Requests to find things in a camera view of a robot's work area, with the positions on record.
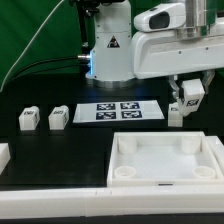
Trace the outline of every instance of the white block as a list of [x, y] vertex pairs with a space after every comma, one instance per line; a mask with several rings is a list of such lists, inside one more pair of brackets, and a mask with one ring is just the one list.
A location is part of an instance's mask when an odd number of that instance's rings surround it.
[[180, 108], [180, 113], [188, 116], [198, 110], [205, 91], [200, 79], [183, 81], [182, 88], [184, 89], [184, 103]]
[[178, 103], [169, 105], [168, 127], [183, 127], [183, 116], [179, 113]]
[[0, 175], [10, 160], [8, 144], [0, 144]]
[[50, 130], [63, 130], [69, 120], [68, 107], [55, 107], [48, 119]]
[[21, 131], [35, 130], [40, 121], [39, 108], [34, 106], [25, 108], [19, 117]]

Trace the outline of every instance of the white plastic part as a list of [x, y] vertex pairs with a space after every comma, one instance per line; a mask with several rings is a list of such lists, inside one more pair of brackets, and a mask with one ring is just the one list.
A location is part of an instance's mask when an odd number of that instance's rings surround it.
[[138, 32], [132, 38], [131, 71], [146, 79], [223, 68], [223, 52], [224, 18], [207, 37], [190, 41], [180, 41], [175, 30]]
[[168, 127], [183, 127], [183, 116], [179, 112], [178, 103], [169, 104]]
[[184, 89], [184, 103], [181, 100], [178, 101], [179, 112], [187, 116], [198, 110], [205, 91], [200, 79], [183, 81], [182, 88]]
[[50, 130], [63, 130], [69, 120], [67, 106], [55, 107], [48, 117]]
[[[171, 159], [170, 156], [167, 157], [169, 155], [167, 153], [169, 151], [168, 148], [173, 146], [174, 148], [179, 147], [178, 149], [176, 148], [176, 153], [178, 154], [176, 159], [181, 159], [180, 155], [187, 159], [178, 161], [173, 157], [173, 160], [170, 161], [176, 173], [179, 170], [181, 171], [182, 175], [179, 176], [178, 181], [163, 179], [154, 181], [153, 184], [148, 182], [140, 186], [139, 183], [141, 181], [144, 182], [141, 177], [142, 172], [132, 166], [136, 169], [137, 178], [125, 180], [126, 186], [123, 185], [122, 187], [108, 185], [107, 188], [91, 189], [1, 191], [0, 219], [224, 212], [223, 174], [219, 170], [219, 164], [216, 159], [213, 159], [213, 148], [209, 147], [209, 145], [213, 145], [214, 137], [212, 139], [204, 137], [204, 134], [200, 132], [129, 134], [134, 134], [137, 137], [138, 145], [151, 145], [151, 149], [154, 148], [154, 151], [161, 152], [160, 160], [155, 161], [155, 166], [152, 166], [152, 172], [158, 172], [156, 168], [164, 168], [166, 171], [166, 161]], [[115, 140], [121, 136], [127, 136], [127, 134], [116, 133]], [[204, 160], [197, 157], [198, 154], [184, 155], [181, 152], [180, 146], [183, 136], [201, 136]], [[115, 180], [114, 170], [117, 168], [115, 167], [115, 161], [119, 153], [117, 143], [117, 141], [114, 141], [108, 173], [108, 180], [113, 178], [113, 181]], [[186, 174], [182, 173], [183, 169], [179, 169], [180, 163], [183, 163], [182, 168], [186, 167], [187, 172], [191, 173], [191, 179], [181, 180], [183, 176], [186, 177]], [[216, 178], [195, 178], [193, 170], [198, 166], [207, 166], [214, 169]], [[147, 165], [144, 168], [147, 173], [151, 171], [149, 168]]]
[[0, 175], [10, 160], [9, 145], [0, 144]]
[[[151, 29], [150, 20], [161, 14], [168, 13], [169, 26], [162, 29]], [[186, 9], [183, 3], [160, 4], [153, 9], [147, 10], [136, 16], [134, 19], [135, 28], [141, 32], [154, 32], [160, 30], [176, 29], [183, 26], [186, 22]]]
[[215, 179], [215, 170], [207, 166], [199, 166], [193, 170], [193, 175], [197, 179]]
[[224, 146], [217, 136], [207, 137], [207, 141], [210, 144], [212, 151], [224, 173]]
[[200, 136], [184, 136], [182, 137], [181, 150], [188, 155], [195, 155], [201, 151]]
[[19, 125], [21, 131], [35, 130], [40, 121], [39, 108], [36, 106], [25, 108], [19, 116]]
[[114, 177], [117, 179], [131, 179], [136, 175], [136, 170], [130, 166], [121, 166], [115, 169]]
[[118, 144], [121, 154], [133, 154], [137, 151], [137, 140], [135, 137], [120, 137]]
[[[137, 150], [131, 154], [121, 153], [120, 139], [129, 141], [130, 138], [136, 139]], [[224, 183], [220, 166], [202, 132], [115, 133], [107, 186], [203, 185], [205, 182], [193, 174], [200, 166], [210, 167], [217, 174], [216, 182], [206, 179], [206, 184]], [[125, 175], [116, 178], [120, 167], [132, 167], [137, 174], [130, 179]]]

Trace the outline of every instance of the green backdrop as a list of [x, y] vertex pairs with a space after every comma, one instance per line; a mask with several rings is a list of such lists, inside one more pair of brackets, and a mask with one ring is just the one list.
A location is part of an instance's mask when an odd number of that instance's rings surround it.
[[[0, 83], [19, 57], [39, 26], [59, 0], [0, 0]], [[160, 3], [160, 0], [130, 0], [133, 16]], [[224, 9], [224, 0], [218, 0]], [[93, 30], [90, 25], [90, 39]], [[80, 33], [75, 7], [68, 0], [54, 14], [14, 71], [47, 58], [73, 56], [80, 53]], [[77, 72], [77, 69], [60, 71]]]

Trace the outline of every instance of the cable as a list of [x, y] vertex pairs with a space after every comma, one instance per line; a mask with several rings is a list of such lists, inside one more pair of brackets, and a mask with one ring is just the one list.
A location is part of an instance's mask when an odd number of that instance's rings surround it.
[[20, 74], [22, 74], [24, 71], [30, 69], [30, 68], [33, 68], [35, 66], [38, 66], [38, 65], [43, 65], [43, 64], [48, 64], [48, 63], [53, 63], [53, 62], [61, 62], [61, 61], [70, 61], [70, 60], [74, 60], [74, 59], [77, 59], [77, 57], [74, 57], [74, 56], [71, 56], [71, 57], [63, 57], [63, 58], [52, 58], [52, 59], [46, 59], [46, 60], [42, 60], [42, 61], [37, 61], [37, 62], [34, 62], [30, 65], [27, 65], [26, 67], [24, 68], [21, 68], [19, 71], [17, 71], [15, 74], [14, 74], [14, 77], [17, 78]]
[[30, 42], [28, 43], [28, 45], [26, 46], [26, 48], [23, 50], [22, 54], [19, 56], [19, 58], [16, 60], [16, 62], [12, 65], [12, 67], [9, 69], [9, 71], [7, 72], [2, 85], [1, 85], [1, 89], [0, 92], [3, 91], [3, 88], [5, 86], [5, 83], [8, 79], [8, 77], [10, 76], [12, 70], [16, 67], [16, 65], [19, 63], [19, 61], [21, 60], [21, 58], [25, 55], [25, 53], [27, 52], [27, 50], [29, 49], [29, 47], [31, 46], [31, 44], [34, 42], [34, 40], [36, 39], [37, 35], [40, 33], [40, 31], [42, 30], [42, 28], [45, 26], [45, 24], [48, 22], [48, 20], [51, 18], [51, 16], [55, 13], [55, 11], [61, 6], [61, 4], [64, 2], [65, 0], [61, 0], [55, 7], [54, 9], [51, 11], [51, 13], [48, 15], [48, 17], [44, 20], [44, 22], [42, 23], [42, 25], [40, 26], [40, 28], [37, 30], [37, 32], [35, 33], [35, 35], [33, 36], [33, 38], [30, 40]]
[[[39, 71], [35, 71], [35, 72], [32, 72], [32, 73], [24, 74], [24, 75], [22, 75], [22, 77], [26, 76], [26, 75], [35, 75], [35, 74], [38, 74], [38, 73], [41, 73], [41, 72], [54, 71], [54, 70], [59, 70], [59, 69], [64, 69], [64, 68], [72, 68], [72, 67], [75, 67], [75, 66], [86, 66], [86, 64], [73, 64], [73, 65], [67, 65], [67, 66], [61, 66], [61, 67], [56, 67], [56, 68], [49, 68], [49, 69], [39, 70]], [[18, 78], [18, 76], [17, 77], [14, 76], [11, 81], [14, 81], [17, 78]]]

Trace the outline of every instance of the white box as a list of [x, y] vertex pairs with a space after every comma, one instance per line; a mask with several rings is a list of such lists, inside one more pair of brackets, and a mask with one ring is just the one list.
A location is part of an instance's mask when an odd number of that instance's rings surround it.
[[69, 120], [68, 107], [55, 107], [48, 119], [50, 130], [63, 130]]
[[114, 135], [108, 187], [201, 185], [220, 181], [224, 182], [220, 165], [203, 132]]
[[19, 117], [21, 131], [35, 130], [40, 121], [39, 108], [36, 106], [25, 108]]

